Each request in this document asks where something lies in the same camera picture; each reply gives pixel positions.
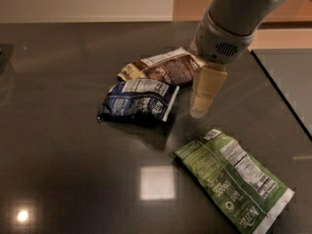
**dark tabletop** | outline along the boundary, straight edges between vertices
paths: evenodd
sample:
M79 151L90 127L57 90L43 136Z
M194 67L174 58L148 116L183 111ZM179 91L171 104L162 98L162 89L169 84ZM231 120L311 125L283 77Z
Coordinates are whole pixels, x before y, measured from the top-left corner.
M167 124L98 123L124 65L188 48L196 26L0 25L1 234L237 233L171 155L214 126L295 191L269 233L312 233L312 143L250 53L201 120L185 88Z

